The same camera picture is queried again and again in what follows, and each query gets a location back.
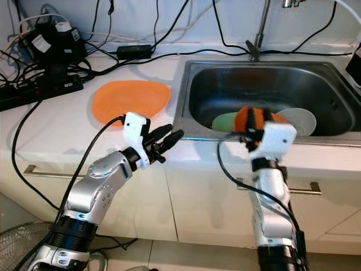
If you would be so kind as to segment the white kitchen cabinet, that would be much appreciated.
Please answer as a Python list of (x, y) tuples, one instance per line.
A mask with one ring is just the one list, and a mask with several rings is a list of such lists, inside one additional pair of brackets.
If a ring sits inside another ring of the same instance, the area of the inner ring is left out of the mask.
[[(72, 174), (68, 163), (1, 156), (1, 191), (41, 220), (52, 220), (69, 179), (24, 177), (39, 171)], [(317, 182), (323, 195), (292, 194), (291, 205), (314, 253), (361, 255), (361, 163), (345, 169), (289, 168), (289, 182)], [(134, 173), (114, 196), (99, 233), (112, 237), (253, 248), (249, 193), (239, 190), (217, 163), (155, 164)]]

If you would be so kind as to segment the white bowl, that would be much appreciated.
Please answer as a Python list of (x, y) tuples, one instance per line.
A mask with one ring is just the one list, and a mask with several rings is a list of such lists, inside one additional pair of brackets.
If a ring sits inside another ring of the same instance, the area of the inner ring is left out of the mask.
[(287, 108), (279, 111), (279, 116), (285, 118), (297, 130), (297, 136), (307, 137), (316, 129), (315, 115), (303, 108)]

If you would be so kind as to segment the black power strip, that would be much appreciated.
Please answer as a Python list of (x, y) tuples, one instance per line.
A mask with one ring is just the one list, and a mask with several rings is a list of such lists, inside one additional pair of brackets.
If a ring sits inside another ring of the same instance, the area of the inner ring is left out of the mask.
[(61, 85), (51, 86), (43, 77), (31, 79), (18, 86), (5, 85), (0, 88), (0, 111), (46, 100), (83, 90), (83, 82), (78, 75), (72, 75), (70, 81)]

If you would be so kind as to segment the green plate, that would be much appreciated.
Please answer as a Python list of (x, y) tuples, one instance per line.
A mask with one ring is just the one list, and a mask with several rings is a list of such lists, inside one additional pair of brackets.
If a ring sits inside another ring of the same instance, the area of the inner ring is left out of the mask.
[(237, 116), (237, 112), (224, 113), (217, 116), (211, 125), (211, 129), (217, 132), (234, 132), (234, 121)]

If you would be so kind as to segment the black charger with white label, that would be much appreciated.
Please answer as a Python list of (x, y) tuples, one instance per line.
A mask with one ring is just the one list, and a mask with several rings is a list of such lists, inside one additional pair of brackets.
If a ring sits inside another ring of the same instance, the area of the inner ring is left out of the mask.
[(77, 64), (87, 57), (78, 29), (67, 21), (38, 23), (23, 40), (31, 59), (41, 64)]

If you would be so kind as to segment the steel kitchen faucet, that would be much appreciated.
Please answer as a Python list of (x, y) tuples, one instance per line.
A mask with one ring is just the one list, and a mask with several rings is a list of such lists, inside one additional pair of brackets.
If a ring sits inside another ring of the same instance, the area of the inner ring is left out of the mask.
[[(282, 0), (282, 8), (292, 8), (299, 7), (300, 2), (305, 0)], [(253, 42), (245, 41), (245, 44), (249, 51), (249, 60), (251, 62), (258, 62), (261, 56), (262, 51), (262, 42), (264, 39), (264, 29), (268, 18), (269, 8), (271, 5), (271, 0), (264, 0), (263, 10), (261, 11), (261, 19), (258, 26), (258, 31), (256, 33), (255, 39)]]

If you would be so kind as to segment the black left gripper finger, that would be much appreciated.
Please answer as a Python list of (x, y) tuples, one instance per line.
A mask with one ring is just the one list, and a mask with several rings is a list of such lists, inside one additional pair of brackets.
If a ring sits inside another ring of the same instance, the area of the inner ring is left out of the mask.
[(174, 147), (178, 143), (178, 141), (181, 138), (183, 138), (183, 136), (184, 136), (183, 130), (176, 130), (168, 134), (168, 136), (165, 137), (165, 139), (162, 142), (160, 142), (158, 152), (160, 154), (164, 154), (168, 152), (168, 150)]
[(172, 124), (165, 124), (160, 127), (157, 127), (157, 129), (152, 130), (148, 134), (148, 142), (149, 143), (155, 143), (163, 139), (165, 136), (167, 136), (170, 132), (173, 130)]

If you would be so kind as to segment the stainless steel sink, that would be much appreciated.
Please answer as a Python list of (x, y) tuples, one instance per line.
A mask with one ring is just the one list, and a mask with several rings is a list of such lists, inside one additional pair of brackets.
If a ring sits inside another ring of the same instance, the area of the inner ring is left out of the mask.
[(330, 62), (187, 61), (184, 65), (174, 127), (184, 138), (217, 141), (217, 116), (242, 107), (276, 113), (303, 108), (317, 125), (297, 144), (361, 147), (361, 90)]

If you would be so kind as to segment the black power adapter brick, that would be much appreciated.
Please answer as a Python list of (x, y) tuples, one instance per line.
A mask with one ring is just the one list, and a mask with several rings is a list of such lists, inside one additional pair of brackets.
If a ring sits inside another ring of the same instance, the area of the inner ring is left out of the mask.
[(150, 59), (155, 49), (152, 45), (126, 45), (116, 49), (118, 60)]

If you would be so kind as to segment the orange plastic bowl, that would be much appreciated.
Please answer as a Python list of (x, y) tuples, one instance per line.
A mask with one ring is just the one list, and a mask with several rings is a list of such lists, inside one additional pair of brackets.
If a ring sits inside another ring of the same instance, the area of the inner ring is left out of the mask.
[[(234, 121), (234, 132), (245, 132), (246, 131), (246, 108), (243, 107), (240, 109), (240, 111), (237, 112), (237, 116), (235, 117)], [(255, 117), (256, 117), (256, 129), (263, 129), (261, 128), (261, 109), (262, 108), (256, 108), (255, 109)], [(275, 113), (272, 113), (272, 121), (275, 123), (289, 123), (285, 118), (276, 115)]]

